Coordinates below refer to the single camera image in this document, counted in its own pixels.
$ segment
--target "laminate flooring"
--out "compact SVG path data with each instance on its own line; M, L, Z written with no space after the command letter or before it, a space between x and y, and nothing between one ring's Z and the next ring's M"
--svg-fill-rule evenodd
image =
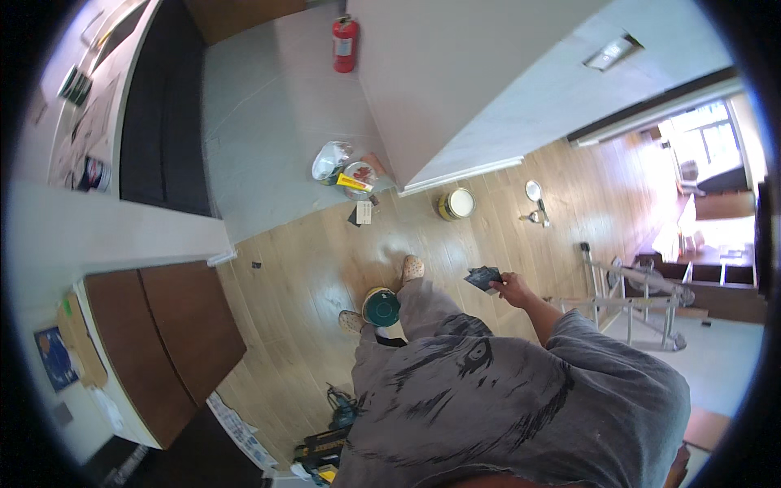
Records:
M351 392L358 338L341 332L339 311L359 311L371 287L398 289L405 255L423 258L426 275L495 334L537 342L525 312L469 285L467 268L521 273L543 296L587 296L578 243L630 262L676 205L673 164L669 149L639 134L577 150L556 141L519 166L403 198L385 191L360 228L345 202L243 240L218 272L248 350L217 392L286 469L305 436L327 430L329 383ZM542 185L548 228L519 220L536 208L529 179ZM434 206L458 186L477 209L449 223ZM401 337L399 325L391 335Z

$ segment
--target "ladder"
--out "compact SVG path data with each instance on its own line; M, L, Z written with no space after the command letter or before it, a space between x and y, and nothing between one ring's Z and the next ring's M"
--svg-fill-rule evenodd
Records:
M589 306L591 307L594 323L599 329L599 310L601 307L616 307L626 313L626 343L641 350L649 351L681 351L686 347L686 338L681 333L673 332L672 328L676 317L676 308L688 306L694 302L694 293L684 285L662 278L646 274L636 269L622 267L621 260L616 258L612 264L604 264L594 261L591 256L591 246L587 242L580 243L583 252L583 260L587 267L587 278L594 296L590 298L560 298L552 297L548 301L559 307L562 312L568 308ZM626 296L626 280L640 283L644 287L643 297ZM612 291L618 287L619 297L613 297ZM651 297L651 288L660 290L668 296ZM665 310L664 326L659 327L649 322L648 312L652 308ZM636 309L642 311L642 318L636 316ZM615 321L619 314L610 319L601 329L604 332ZM662 335L661 343L636 340L632 341L632 326L637 322Z

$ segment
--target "man's right hand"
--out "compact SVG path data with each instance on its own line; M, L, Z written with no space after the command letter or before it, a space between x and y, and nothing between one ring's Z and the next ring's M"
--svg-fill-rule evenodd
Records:
M513 307L526 308L529 300L536 296L526 281L514 272L503 272L501 280L503 283L491 281L488 284L499 292L499 298L504 298Z

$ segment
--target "gray pants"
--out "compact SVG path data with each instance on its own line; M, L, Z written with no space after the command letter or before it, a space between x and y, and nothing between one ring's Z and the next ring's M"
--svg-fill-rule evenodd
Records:
M398 313L401 329L411 342L422 337L434 337L447 317L463 313L448 294L426 278L409 280L396 294L396 298L401 304ZM366 326L361 330L361 342L367 340L376 343L375 334L387 337L383 327Z

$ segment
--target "red fire extinguisher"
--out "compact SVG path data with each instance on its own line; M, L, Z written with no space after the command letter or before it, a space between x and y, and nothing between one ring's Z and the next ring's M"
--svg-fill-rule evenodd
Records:
M338 73L350 73L355 68L355 47L358 41L358 23L349 15L336 19L333 32L333 68Z

